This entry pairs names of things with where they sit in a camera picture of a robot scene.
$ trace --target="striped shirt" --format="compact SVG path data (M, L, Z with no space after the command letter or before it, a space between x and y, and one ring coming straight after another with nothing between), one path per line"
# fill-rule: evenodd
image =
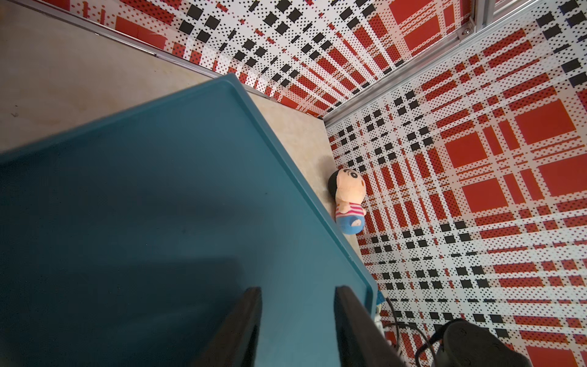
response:
M361 216L364 217L365 216L365 212L363 211L363 207L360 204L354 204L351 203L350 204L350 210L347 213L341 213L338 210L339 205L336 205L336 214L335 217L339 218L339 217L350 217L350 216Z

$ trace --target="black hair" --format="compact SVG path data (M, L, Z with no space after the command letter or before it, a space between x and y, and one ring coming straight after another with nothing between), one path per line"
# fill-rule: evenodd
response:
M338 170L336 172L334 172L330 178L328 179L328 192L330 192L330 195L332 196L332 198L335 198L336 196L336 178L338 176Z

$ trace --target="wall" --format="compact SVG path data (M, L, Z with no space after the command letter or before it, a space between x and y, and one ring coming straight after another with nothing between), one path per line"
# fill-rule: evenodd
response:
M359 245L399 321L465 318L535 367L585 366L585 14L541 2L329 130L369 183Z
M323 116L467 21L470 0L47 0Z

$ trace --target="plush toy face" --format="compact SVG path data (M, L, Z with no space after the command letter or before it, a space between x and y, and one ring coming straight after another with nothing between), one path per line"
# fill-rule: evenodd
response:
M360 204L367 195L363 177L354 170L341 169L336 176L336 202Z

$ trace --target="teal plastic tray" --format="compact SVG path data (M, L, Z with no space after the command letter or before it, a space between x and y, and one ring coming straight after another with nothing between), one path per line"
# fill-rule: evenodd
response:
M0 348L24 365L185 365L260 286L256 366L334 367L335 287L374 311L234 75L4 154L0 203Z

